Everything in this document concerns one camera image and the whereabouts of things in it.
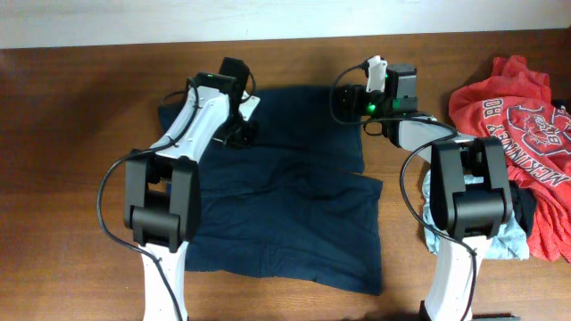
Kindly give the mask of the navy blue shorts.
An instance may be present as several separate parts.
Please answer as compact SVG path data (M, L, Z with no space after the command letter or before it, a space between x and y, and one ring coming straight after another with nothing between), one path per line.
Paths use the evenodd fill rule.
M284 277L378 295L378 203L361 134L341 125L325 86L260 92L249 149L211 143L200 164L202 222L189 272Z

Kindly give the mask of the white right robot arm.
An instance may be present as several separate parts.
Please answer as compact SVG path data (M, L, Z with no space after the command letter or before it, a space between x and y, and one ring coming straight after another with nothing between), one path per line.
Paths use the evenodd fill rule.
M417 70L372 56L354 67L364 85L329 89L335 122L345 126L380 125L380 135L430 165L431 223L424 229L439 239L434 278L421 301L421 320L473 320L476 281L492 239L512 213L512 197L499 139L460 133L420 111Z

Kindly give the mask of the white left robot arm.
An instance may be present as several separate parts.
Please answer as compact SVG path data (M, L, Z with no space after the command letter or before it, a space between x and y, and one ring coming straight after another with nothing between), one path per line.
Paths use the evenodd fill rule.
M258 128L250 117L260 100L245 90L253 82L249 67L231 57L216 73L197 73L165 134L125 161L123 220L144 265L146 320L188 317L184 263L202 218L199 163L212 141L253 144Z

